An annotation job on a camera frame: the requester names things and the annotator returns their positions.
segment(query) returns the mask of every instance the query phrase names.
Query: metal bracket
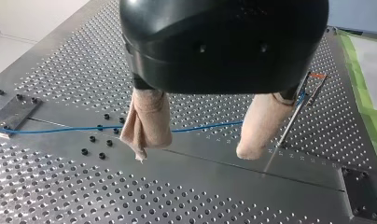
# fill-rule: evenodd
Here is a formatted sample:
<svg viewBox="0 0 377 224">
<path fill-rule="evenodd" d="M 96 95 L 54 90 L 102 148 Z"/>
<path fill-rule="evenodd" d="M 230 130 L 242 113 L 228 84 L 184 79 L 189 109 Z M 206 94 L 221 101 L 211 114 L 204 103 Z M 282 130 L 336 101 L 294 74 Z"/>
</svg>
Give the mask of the metal bracket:
<svg viewBox="0 0 377 224">
<path fill-rule="evenodd" d="M 0 110 L 0 129 L 17 130 L 41 103 L 38 98 L 17 94 Z M 10 136 L 11 133 L 0 131 L 0 137 Z"/>
<path fill-rule="evenodd" d="M 312 94 L 311 97 L 307 93 L 304 93 L 302 102 L 296 107 L 296 110 L 293 113 L 293 116 L 290 119 L 290 122 L 287 124 L 284 133 L 282 134 L 281 138 L 279 141 L 276 143 L 277 147 L 284 147 L 285 146 L 285 139 L 290 132 L 291 127 L 293 126 L 294 122 L 297 119 L 297 116 L 301 112 L 302 108 L 306 106 L 312 106 L 314 105 L 314 101 L 316 97 L 318 96 L 319 92 L 322 90 L 323 85 L 325 85 L 326 79 L 328 76 L 326 75 L 318 75 L 318 74 L 312 74 L 312 72 L 308 72 L 308 74 L 304 77 L 302 80 L 301 84 L 298 87 L 298 91 L 296 92 L 296 95 L 299 96 L 302 92 L 305 92 L 305 87 L 307 86 L 308 78 L 309 77 L 322 77 L 322 82 L 320 85 L 316 88 L 314 93 Z"/>
<path fill-rule="evenodd" d="M 350 218 L 377 222 L 377 198 L 369 174 L 348 168 L 339 173 Z"/>
</svg>

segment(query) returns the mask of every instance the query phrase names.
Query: metal platform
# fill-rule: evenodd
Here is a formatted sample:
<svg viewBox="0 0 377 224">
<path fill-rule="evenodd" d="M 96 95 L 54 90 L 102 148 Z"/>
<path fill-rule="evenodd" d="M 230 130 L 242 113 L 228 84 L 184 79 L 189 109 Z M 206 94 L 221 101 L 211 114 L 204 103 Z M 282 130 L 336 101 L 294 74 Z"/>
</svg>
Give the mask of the metal platform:
<svg viewBox="0 0 377 224">
<path fill-rule="evenodd" d="M 314 106 L 258 161 L 236 158 L 238 126 L 174 134 L 144 164 L 111 131 L 0 138 L 0 223 L 349 223 L 337 170 L 377 176 L 377 158 L 332 32 L 311 69 L 330 76 Z M 118 2 L 92 0 L 0 74 L 0 109 L 23 93 L 44 101 L 23 130 L 115 125 L 131 89 Z M 242 120 L 252 98 L 171 94 L 172 128 Z"/>
</svg>

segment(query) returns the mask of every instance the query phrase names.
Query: blue wire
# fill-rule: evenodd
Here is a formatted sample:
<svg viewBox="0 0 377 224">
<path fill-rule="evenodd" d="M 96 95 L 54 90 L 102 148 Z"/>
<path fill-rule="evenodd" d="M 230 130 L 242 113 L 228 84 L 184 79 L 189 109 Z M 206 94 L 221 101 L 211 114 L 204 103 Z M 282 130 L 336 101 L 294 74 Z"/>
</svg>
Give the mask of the blue wire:
<svg viewBox="0 0 377 224">
<path fill-rule="evenodd" d="M 234 122 L 227 122 L 227 123 L 217 123 L 206 125 L 202 127 L 195 127 L 195 128 L 187 128 L 187 129 L 176 129 L 172 130 L 173 133 L 187 133 L 201 129 L 210 129 L 215 127 L 221 126 L 229 126 L 229 125 L 236 125 L 242 124 L 242 121 L 234 121 Z M 122 128 L 121 125 L 115 126 L 103 126 L 103 127 L 76 127 L 76 128 L 62 128 L 62 129 L 50 129 L 50 130 L 42 130 L 42 131 L 15 131 L 15 130 L 6 130 L 0 129 L 0 133 L 20 133 L 20 134 L 30 134 L 30 133 L 60 133 L 60 132 L 69 132 L 69 131 L 87 131 L 87 130 L 103 130 L 103 129 L 120 129 Z"/>
<path fill-rule="evenodd" d="M 302 103 L 302 101 L 304 101 L 304 96 L 305 96 L 305 91 L 303 91 L 301 94 L 300 94 L 300 97 L 299 97 L 299 100 L 297 101 L 296 103 L 296 106 L 300 105 Z"/>
</svg>

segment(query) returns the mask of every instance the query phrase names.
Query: black screw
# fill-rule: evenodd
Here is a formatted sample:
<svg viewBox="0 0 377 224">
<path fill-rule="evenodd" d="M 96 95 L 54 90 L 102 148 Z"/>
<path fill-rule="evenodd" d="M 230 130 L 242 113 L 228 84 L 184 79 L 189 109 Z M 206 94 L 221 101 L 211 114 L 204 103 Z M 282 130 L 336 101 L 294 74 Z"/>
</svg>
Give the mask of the black screw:
<svg viewBox="0 0 377 224">
<path fill-rule="evenodd" d="M 362 173 L 360 174 L 360 176 L 359 176 L 359 179 L 365 179 L 365 178 L 367 178 L 367 177 L 369 177 L 369 175 L 368 175 L 366 172 L 362 172 Z"/>
<path fill-rule="evenodd" d="M 105 158 L 106 155 L 103 152 L 99 153 L 99 159 L 104 160 Z"/>
<path fill-rule="evenodd" d="M 83 148 L 81 149 L 81 154 L 87 156 L 89 154 L 89 151 L 86 148 Z"/>
<path fill-rule="evenodd" d="M 265 53 L 265 51 L 267 51 L 267 49 L 268 49 L 268 45 L 267 44 L 265 44 L 265 43 L 261 44 L 260 51 L 262 53 Z"/>
<path fill-rule="evenodd" d="M 360 208 L 355 208 L 354 211 L 353 211 L 354 215 L 358 215 L 360 213 Z"/>
<path fill-rule="evenodd" d="M 350 170 L 350 169 L 343 169 L 343 170 L 342 170 L 342 175 L 343 175 L 343 176 L 348 176 L 350 173 L 351 173 L 351 170 Z"/>
<path fill-rule="evenodd" d="M 371 217 L 372 217 L 372 219 L 377 220 L 377 213 L 372 213 Z"/>
</svg>

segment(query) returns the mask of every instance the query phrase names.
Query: black plastic housing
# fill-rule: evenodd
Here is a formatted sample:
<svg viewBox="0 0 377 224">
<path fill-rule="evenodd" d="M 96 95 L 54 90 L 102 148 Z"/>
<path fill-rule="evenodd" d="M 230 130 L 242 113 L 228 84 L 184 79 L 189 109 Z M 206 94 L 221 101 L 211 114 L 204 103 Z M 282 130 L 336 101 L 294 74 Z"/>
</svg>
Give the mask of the black plastic housing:
<svg viewBox="0 0 377 224">
<path fill-rule="evenodd" d="M 120 0 L 127 58 L 155 89 L 287 90 L 307 73 L 328 0 Z"/>
</svg>

